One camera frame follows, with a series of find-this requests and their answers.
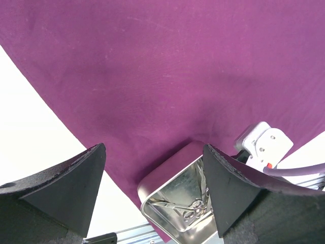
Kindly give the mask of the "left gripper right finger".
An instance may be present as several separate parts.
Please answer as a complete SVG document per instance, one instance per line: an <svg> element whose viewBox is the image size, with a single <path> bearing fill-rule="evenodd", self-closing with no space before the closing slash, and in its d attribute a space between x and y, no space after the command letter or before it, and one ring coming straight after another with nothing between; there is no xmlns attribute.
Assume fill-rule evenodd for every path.
<svg viewBox="0 0 325 244"><path fill-rule="evenodd" d="M324 192L265 175L209 144L203 163L219 237L324 237Z"/></svg>

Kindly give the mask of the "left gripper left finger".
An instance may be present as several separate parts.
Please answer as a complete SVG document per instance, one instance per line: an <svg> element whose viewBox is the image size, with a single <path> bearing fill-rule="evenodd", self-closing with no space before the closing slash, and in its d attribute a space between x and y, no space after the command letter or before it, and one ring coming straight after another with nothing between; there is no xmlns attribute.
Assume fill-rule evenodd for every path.
<svg viewBox="0 0 325 244"><path fill-rule="evenodd" d="M85 238L106 162L104 144L1 185L2 238Z"/></svg>

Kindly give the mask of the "steel instrument tray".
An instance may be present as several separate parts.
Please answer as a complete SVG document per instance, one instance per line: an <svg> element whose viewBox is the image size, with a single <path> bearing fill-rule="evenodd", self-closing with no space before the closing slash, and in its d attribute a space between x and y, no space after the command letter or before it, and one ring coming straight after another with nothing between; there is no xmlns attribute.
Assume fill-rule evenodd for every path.
<svg viewBox="0 0 325 244"><path fill-rule="evenodd" d="M194 141L150 172L138 185L142 215L175 243L207 243L217 234L209 188L203 168L203 146ZM190 205L201 199L210 209L185 222L182 211L152 206L151 201Z"/></svg>

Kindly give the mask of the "purple surgical cloth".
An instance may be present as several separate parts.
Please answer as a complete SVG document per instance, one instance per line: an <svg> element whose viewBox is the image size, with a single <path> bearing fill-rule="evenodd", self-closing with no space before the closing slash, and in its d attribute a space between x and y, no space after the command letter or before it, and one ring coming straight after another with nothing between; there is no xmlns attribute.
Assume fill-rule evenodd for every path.
<svg viewBox="0 0 325 244"><path fill-rule="evenodd" d="M1 1L1 46L136 206L193 140L324 131L324 1Z"/></svg>

